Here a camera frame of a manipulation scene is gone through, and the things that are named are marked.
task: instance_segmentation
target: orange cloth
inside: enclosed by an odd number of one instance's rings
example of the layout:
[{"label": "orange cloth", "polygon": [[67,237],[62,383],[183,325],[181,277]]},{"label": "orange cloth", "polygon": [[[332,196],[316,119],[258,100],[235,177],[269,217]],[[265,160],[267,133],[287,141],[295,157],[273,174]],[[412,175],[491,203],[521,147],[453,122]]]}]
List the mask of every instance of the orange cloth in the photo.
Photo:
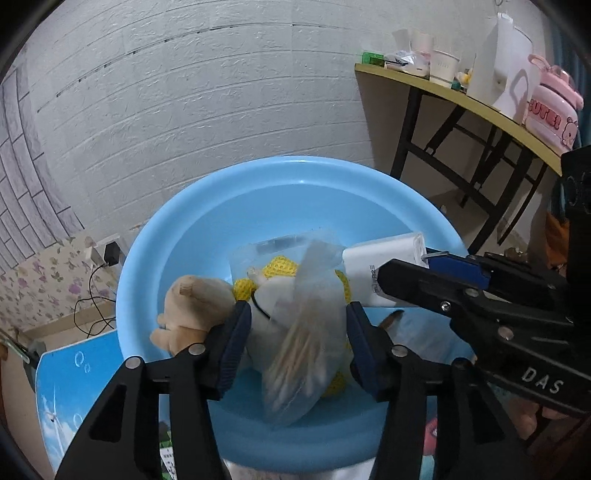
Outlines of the orange cloth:
[{"label": "orange cloth", "polygon": [[546,212],[545,237],[548,268],[564,265],[569,254],[569,222],[561,224],[550,212]]}]

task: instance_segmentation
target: teddy bear ear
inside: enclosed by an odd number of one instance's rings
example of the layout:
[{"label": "teddy bear ear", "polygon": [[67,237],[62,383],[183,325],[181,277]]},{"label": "teddy bear ear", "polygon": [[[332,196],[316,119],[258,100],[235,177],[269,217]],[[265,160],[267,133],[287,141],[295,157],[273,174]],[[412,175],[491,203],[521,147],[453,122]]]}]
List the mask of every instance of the teddy bear ear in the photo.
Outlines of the teddy bear ear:
[{"label": "teddy bear ear", "polygon": [[181,282],[181,284],[178,286],[178,292],[185,297],[190,297],[193,295],[193,281],[185,280]]}]

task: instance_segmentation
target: plastic wrap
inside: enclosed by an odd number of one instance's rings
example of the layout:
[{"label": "plastic wrap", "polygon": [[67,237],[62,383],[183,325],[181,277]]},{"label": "plastic wrap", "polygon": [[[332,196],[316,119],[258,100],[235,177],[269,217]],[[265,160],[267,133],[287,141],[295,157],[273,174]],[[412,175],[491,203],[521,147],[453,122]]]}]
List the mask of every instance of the plastic wrap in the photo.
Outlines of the plastic wrap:
[{"label": "plastic wrap", "polygon": [[425,55],[413,51],[398,51],[384,55],[385,66],[391,70],[409,73],[417,77],[427,77],[430,71],[429,60]]},{"label": "plastic wrap", "polygon": [[293,297],[279,299],[272,319],[289,330],[263,373],[265,414],[289,425],[305,415],[339,370],[346,349],[341,268],[343,247],[313,241],[297,270]]}]

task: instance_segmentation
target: red object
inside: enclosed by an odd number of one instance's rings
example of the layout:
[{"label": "red object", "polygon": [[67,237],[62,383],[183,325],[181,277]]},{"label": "red object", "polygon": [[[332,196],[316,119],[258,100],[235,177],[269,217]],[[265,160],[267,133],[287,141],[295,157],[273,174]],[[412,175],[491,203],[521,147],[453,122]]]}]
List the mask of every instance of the red object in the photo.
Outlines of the red object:
[{"label": "red object", "polygon": [[437,417],[432,419],[425,427],[425,441],[423,443],[423,455],[435,455],[437,446]]}]

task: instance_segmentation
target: wind turbine picture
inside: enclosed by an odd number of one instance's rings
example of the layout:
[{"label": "wind turbine picture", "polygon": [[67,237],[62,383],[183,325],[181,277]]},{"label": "wind turbine picture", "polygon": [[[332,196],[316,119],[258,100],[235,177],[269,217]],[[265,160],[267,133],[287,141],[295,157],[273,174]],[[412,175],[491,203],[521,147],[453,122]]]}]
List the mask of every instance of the wind turbine picture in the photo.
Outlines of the wind turbine picture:
[{"label": "wind turbine picture", "polygon": [[64,446],[61,442],[60,433],[63,434],[63,428],[61,426],[60,419],[57,417],[56,386],[55,385],[53,385],[53,411],[49,411],[49,409],[47,408],[47,403],[46,403],[45,404],[45,414],[47,415],[47,418],[49,418],[49,421],[51,423],[53,423],[53,426],[56,430],[57,444],[60,447],[60,453],[61,453],[61,456],[63,457],[66,454],[66,451],[64,450]]}]

